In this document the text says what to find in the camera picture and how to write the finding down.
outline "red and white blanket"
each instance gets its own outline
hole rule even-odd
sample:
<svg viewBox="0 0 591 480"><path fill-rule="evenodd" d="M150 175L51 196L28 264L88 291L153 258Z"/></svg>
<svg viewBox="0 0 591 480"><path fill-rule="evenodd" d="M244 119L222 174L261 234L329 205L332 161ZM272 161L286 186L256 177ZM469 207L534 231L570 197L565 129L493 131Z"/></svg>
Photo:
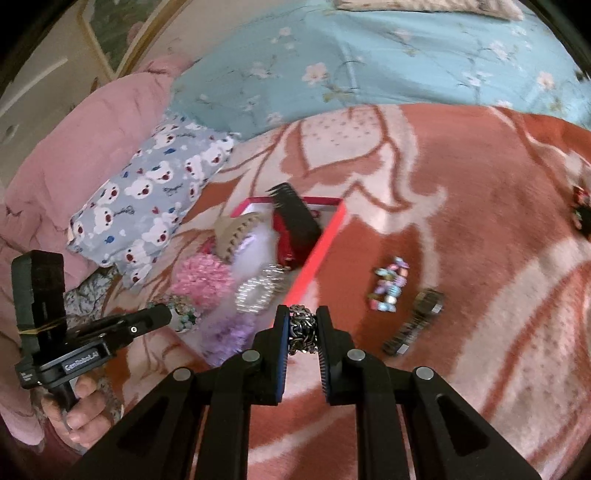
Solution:
<svg viewBox="0 0 591 480"><path fill-rule="evenodd" d="M591 133L556 118L467 106L359 106L285 125L240 145L185 218L138 294L117 284L106 313L170 285L220 215L282 181L342 197L345 222L303 303L326 304L359 348L408 318L422 287L444 313L392 366L429 365L542 474L557 479L591 433L591 244L570 223ZM411 265L396 314L372 312L375 267ZM133 406L168 372L204 363L170 329L109 365ZM249 478L356 478L354 409L331 407L317 357L290 358L284 401L252 411ZM338 462L327 459L339 459Z"/></svg>

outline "pink comforter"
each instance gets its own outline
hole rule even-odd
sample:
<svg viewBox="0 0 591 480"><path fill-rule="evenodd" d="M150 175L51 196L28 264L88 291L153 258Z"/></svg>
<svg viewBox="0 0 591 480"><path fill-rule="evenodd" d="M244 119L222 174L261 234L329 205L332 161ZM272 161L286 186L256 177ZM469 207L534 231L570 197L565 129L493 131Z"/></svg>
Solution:
<svg viewBox="0 0 591 480"><path fill-rule="evenodd" d="M6 190L0 206L0 413L11 433L29 445L43 434L14 371L20 340L11 262L32 249L59 252L68 290L96 269L66 249L70 217L150 136L174 78L189 65L184 57L164 57L97 90L36 146Z"/></svg>
<svg viewBox="0 0 591 480"><path fill-rule="evenodd" d="M301 194L342 197L348 215L302 302L328 305L337 328L381 355L418 289L444 292L442 315L388 362L435 368L544 479L558 479L591 433L591 244L569 210L570 186L591 179L587 160L590 132L506 109L388 105L317 115L239 145L147 285L139 294L119 285L107 311L142 308L166 290L174 266L249 196L289 181ZM372 312L373 269L393 255L411 265L399 310ZM161 329L109 367L129 408L197 361ZM248 478L356 478L354 411L326 405L317 356L290 358L284 401L252 409Z"/></svg>

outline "light blue bedsheet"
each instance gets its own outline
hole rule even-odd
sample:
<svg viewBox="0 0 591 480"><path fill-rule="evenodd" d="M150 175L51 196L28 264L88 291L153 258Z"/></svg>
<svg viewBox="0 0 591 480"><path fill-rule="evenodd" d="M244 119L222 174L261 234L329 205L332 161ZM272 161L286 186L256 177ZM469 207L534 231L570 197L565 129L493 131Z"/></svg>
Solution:
<svg viewBox="0 0 591 480"><path fill-rule="evenodd" d="M292 2L238 28L177 79L172 108L243 140L360 103L502 105L591 127L591 83L522 9L525 20L508 22Z"/></svg>

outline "bear print pillowcase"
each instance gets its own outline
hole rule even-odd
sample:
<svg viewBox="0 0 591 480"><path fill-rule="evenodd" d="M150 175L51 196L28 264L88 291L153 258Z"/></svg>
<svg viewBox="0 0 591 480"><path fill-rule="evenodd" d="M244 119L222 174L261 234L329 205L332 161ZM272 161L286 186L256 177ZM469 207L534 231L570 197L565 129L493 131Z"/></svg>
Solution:
<svg viewBox="0 0 591 480"><path fill-rule="evenodd" d="M69 248L116 265L126 286L140 283L233 148L231 135L167 111L129 164L71 218Z"/></svg>

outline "silver bracelet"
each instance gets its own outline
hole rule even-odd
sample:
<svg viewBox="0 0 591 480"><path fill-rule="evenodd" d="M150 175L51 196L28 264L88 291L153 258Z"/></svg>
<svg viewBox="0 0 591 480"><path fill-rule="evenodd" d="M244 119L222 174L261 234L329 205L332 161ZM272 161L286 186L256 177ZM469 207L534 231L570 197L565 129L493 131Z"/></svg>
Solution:
<svg viewBox="0 0 591 480"><path fill-rule="evenodd" d="M273 297L282 290L285 269L271 264L261 274L246 280L236 291L236 310L255 315L269 308Z"/></svg>
<svg viewBox="0 0 591 480"><path fill-rule="evenodd" d="M290 307L290 347L289 354L296 352L316 353L318 335L316 316L303 305Z"/></svg>

